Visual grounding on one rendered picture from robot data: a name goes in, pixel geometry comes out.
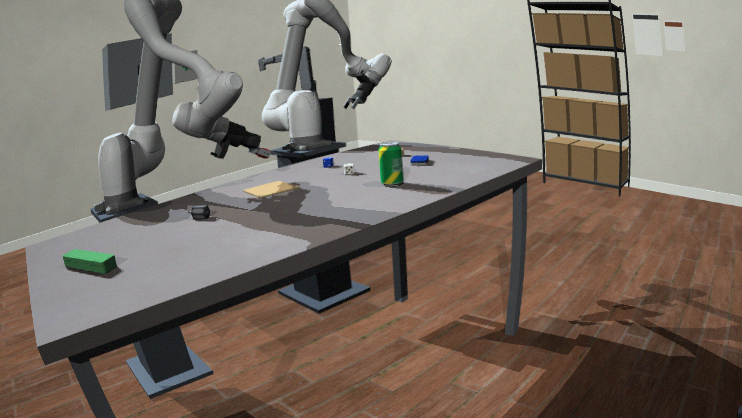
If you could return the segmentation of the green soda can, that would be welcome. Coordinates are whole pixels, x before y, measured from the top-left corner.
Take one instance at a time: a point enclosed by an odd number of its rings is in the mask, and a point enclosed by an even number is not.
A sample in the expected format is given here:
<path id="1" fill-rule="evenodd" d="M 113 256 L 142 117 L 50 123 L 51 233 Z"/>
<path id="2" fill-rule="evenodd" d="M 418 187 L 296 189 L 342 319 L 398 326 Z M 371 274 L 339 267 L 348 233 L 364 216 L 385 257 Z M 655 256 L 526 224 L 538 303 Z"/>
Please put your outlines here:
<path id="1" fill-rule="evenodd" d="M 402 151 L 399 143 L 396 143 L 381 143 L 378 149 L 381 183 L 388 187 L 399 186 L 404 181 Z"/>

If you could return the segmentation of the green rectangular box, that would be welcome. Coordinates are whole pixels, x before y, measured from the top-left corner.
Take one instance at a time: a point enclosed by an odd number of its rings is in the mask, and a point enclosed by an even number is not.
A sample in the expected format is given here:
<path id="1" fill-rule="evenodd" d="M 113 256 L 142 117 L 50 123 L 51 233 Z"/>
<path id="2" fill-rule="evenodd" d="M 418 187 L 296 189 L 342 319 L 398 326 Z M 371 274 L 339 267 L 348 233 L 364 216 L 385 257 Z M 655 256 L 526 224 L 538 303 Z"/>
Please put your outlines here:
<path id="1" fill-rule="evenodd" d="M 117 267 L 113 254 L 74 249 L 63 255 L 66 267 L 106 274 Z"/>

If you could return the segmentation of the beige flat mat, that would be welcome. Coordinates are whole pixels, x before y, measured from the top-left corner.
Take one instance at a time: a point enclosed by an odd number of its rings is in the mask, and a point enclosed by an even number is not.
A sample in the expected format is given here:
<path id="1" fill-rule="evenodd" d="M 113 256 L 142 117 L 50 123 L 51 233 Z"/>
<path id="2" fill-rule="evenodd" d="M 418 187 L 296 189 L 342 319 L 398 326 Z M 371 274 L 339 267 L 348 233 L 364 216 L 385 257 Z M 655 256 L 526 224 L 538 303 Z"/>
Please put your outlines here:
<path id="1" fill-rule="evenodd" d="M 276 182 L 264 184 L 261 186 L 249 188 L 249 189 L 243 190 L 243 192 L 246 192 L 248 194 L 254 195 L 259 198 L 263 198 L 266 196 L 278 194 L 278 193 L 293 190 L 296 188 L 299 188 L 299 186 L 284 183 L 281 181 L 276 181 Z"/>

